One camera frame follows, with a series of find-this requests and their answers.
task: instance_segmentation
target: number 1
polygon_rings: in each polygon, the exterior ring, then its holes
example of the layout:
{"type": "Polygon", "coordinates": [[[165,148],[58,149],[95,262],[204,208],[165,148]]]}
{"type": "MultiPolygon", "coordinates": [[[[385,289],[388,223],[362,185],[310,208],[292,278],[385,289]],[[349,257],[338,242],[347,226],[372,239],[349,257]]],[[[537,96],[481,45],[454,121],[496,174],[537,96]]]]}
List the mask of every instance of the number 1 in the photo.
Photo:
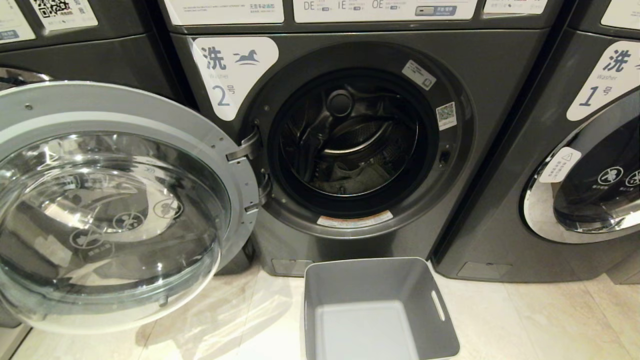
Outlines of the number 1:
{"type": "Polygon", "coordinates": [[[222,92],[222,96],[220,97],[220,101],[218,101],[218,106],[231,106],[228,102],[225,102],[225,97],[227,96],[227,92],[225,88],[222,86],[216,85],[213,87],[213,90],[220,90],[222,92]]]}
{"type": "Polygon", "coordinates": [[[589,101],[591,101],[591,98],[596,94],[596,91],[598,91],[598,87],[597,86],[594,86],[593,88],[591,88],[591,94],[589,94],[589,97],[587,98],[587,101],[585,101],[582,104],[580,104],[580,106],[591,106],[589,101]]]}

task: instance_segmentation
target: laundry basket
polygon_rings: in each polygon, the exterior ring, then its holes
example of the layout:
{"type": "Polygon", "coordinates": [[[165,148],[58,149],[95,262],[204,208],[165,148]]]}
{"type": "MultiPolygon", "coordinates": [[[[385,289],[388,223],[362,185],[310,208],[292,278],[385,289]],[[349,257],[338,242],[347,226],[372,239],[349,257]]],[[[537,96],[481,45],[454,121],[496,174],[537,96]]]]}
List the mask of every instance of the laundry basket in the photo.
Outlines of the laundry basket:
{"type": "Polygon", "coordinates": [[[450,359],[460,344],[420,258],[317,263],[305,274],[307,360],[450,359]]]}

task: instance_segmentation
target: beige floor tile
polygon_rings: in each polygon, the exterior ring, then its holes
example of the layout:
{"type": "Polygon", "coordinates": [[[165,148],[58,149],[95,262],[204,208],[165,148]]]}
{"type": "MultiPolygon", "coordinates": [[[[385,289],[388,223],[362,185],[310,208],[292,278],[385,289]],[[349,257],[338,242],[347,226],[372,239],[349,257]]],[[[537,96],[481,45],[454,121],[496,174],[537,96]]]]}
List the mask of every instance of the beige floor tile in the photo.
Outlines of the beige floor tile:
{"type": "Polygon", "coordinates": [[[631,359],[583,283],[505,287],[540,359],[631,359]]]}
{"type": "Polygon", "coordinates": [[[258,272],[255,265],[242,274],[214,276],[193,300],[153,325],[140,359],[234,359],[258,272]]]}
{"type": "Polygon", "coordinates": [[[305,281],[260,271],[238,360],[304,359],[301,338],[305,281]]]}
{"type": "Polygon", "coordinates": [[[606,275],[586,281],[632,359],[640,359],[640,285],[614,285],[606,275]]]}
{"type": "Polygon", "coordinates": [[[538,359],[503,284],[433,274],[458,334],[456,360],[538,359]]]}
{"type": "Polygon", "coordinates": [[[150,327],[100,335],[60,335],[33,329],[12,360],[133,360],[140,357],[150,327]]]}

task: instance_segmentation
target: door hinge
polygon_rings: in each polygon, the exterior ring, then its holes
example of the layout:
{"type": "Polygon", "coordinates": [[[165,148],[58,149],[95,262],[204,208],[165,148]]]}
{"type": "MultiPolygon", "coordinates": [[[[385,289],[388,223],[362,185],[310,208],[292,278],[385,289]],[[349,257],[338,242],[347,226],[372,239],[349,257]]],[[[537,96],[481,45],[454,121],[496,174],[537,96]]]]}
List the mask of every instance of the door hinge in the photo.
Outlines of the door hinge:
{"type": "Polygon", "coordinates": [[[269,178],[269,174],[263,174],[262,182],[258,187],[258,196],[260,197],[260,205],[264,205],[265,202],[269,199],[269,194],[271,193],[271,179],[269,178]]]}
{"type": "Polygon", "coordinates": [[[243,156],[252,160],[258,156],[258,152],[260,152],[261,147],[262,139],[260,138],[260,129],[256,126],[251,135],[242,140],[238,150],[227,154],[227,161],[234,161],[242,158],[243,156]]]}

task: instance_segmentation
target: white sticker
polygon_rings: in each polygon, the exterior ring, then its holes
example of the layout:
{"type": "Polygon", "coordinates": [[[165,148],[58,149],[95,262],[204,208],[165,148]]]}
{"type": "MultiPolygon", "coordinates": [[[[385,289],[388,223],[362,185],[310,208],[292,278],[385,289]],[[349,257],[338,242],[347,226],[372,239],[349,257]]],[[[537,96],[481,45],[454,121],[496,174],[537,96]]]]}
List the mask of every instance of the white sticker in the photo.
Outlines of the white sticker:
{"type": "Polygon", "coordinates": [[[409,60],[409,62],[406,63],[404,69],[402,69],[402,73],[407,75],[407,77],[415,81],[425,90],[429,90],[433,84],[436,83],[436,78],[428,73],[427,70],[424,70],[420,65],[416,64],[413,60],[409,60]]]}
{"type": "Polygon", "coordinates": [[[15,0],[0,0],[0,44],[35,38],[15,0]]]}
{"type": "Polygon", "coordinates": [[[164,0],[174,25],[279,24],[282,0],[164,0]]]}
{"type": "Polygon", "coordinates": [[[615,98],[640,86],[640,42],[619,41],[609,46],[566,112],[582,120],[615,98]]]}
{"type": "Polygon", "coordinates": [[[436,116],[438,117],[438,128],[440,131],[457,125],[456,103],[450,102],[449,104],[437,108],[436,116]]]}
{"type": "Polygon", "coordinates": [[[614,28],[640,30],[640,1],[611,0],[600,23],[614,28]]]}
{"type": "Polygon", "coordinates": [[[278,46],[268,37],[204,37],[192,46],[193,58],[216,115],[236,117],[246,94],[278,60],[278,46]]]}
{"type": "Polygon", "coordinates": [[[69,266],[71,262],[73,252],[62,245],[60,241],[52,235],[48,235],[46,239],[42,236],[37,237],[33,247],[47,259],[51,260],[52,263],[62,266],[63,268],[69,266]]]}
{"type": "Polygon", "coordinates": [[[293,0],[296,22],[469,20],[478,0],[293,0]]]}
{"type": "Polygon", "coordinates": [[[486,0],[485,13],[532,13],[545,11],[547,0],[486,0]]]}
{"type": "Polygon", "coordinates": [[[386,210],[379,214],[372,215],[370,217],[365,217],[365,218],[345,219],[345,218],[320,217],[318,218],[317,224],[326,226],[326,227],[338,227],[341,229],[355,229],[357,227],[366,227],[366,226],[380,224],[381,222],[385,222],[393,218],[394,216],[393,214],[391,214],[391,211],[386,210]]]}
{"type": "Polygon", "coordinates": [[[571,168],[580,160],[582,153],[570,147],[563,147],[545,167],[538,179],[541,183],[559,183],[569,174],[571,168]]]}
{"type": "Polygon", "coordinates": [[[29,0],[47,31],[96,26],[87,0],[29,0]]]}

